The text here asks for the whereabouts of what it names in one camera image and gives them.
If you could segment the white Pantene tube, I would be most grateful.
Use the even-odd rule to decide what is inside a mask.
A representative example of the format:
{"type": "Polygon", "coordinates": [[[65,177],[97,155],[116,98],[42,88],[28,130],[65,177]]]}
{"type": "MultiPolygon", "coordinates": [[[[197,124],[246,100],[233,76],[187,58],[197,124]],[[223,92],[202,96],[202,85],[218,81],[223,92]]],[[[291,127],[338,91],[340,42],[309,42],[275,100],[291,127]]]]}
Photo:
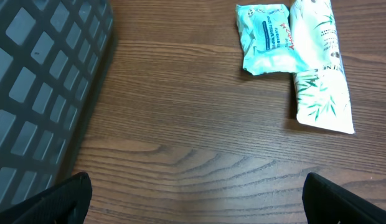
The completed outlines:
{"type": "Polygon", "coordinates": [[[296,49],[308,66],[293,75],[298,122],[353,134],[351,99],[331,1],[294,1],[290,24],[296,49]]]}

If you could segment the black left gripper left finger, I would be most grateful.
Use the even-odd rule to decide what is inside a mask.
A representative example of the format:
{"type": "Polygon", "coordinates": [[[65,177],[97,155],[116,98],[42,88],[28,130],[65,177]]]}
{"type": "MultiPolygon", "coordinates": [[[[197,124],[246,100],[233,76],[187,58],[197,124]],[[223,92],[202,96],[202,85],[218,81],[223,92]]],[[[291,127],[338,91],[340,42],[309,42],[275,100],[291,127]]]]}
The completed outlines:
{"type": "Polygon", "coordinates": [[[86,172],[63,182],[0,213],[0,224],[80,224],[88,213],[92,183],[86,172]]]}

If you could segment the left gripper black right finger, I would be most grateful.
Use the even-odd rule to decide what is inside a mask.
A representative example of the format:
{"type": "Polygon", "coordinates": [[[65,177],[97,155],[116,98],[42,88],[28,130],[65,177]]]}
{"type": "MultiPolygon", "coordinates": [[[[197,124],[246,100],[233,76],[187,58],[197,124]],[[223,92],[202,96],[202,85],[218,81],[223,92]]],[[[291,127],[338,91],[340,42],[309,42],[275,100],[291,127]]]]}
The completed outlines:
{"type": "Polygon", "coordinates": [[[303,186],[302,201],[309,224],[386,223],[386,211],[310,172],[303,186]]]}

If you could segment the teal snack packet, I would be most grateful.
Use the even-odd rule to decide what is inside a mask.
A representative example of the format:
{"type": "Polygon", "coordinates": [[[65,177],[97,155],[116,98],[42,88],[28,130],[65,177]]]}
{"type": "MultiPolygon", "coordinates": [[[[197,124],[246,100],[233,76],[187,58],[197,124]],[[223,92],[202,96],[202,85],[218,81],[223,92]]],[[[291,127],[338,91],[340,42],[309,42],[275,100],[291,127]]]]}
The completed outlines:
{"type": "Polygon", "coordinates": [[[236,13],[244,70],[262,75],[308,69],[296,50],[284,4],[237,5],[236,13]]]}

